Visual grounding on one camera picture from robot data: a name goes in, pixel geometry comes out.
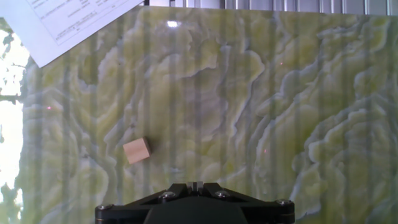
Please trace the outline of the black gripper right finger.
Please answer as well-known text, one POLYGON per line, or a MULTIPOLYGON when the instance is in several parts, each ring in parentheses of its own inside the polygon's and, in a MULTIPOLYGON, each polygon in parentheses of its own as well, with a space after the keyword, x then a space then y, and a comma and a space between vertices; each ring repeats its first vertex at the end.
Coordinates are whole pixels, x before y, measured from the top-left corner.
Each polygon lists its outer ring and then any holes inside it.
POLYGON ((228 216, 237 215, 227 205, 234 205, 245 219, 245 223, 295 223, 295 204, 285 198, 263 201, 254 197, 227 189, 217 183, 195 182, 195 193, 217 202, 225 202, 228 216))

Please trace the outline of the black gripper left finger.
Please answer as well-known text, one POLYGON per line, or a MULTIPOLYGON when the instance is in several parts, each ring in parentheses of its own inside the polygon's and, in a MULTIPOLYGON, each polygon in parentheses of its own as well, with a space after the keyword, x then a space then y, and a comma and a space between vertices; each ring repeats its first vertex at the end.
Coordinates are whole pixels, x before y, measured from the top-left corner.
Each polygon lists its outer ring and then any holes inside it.
POLYGON ((168 189, 146 196, 126 205, 102 204, 95 208, 95 224, 144 223, 156 205, 188 197, 195 190, 195 182, 172 184, 168 189))

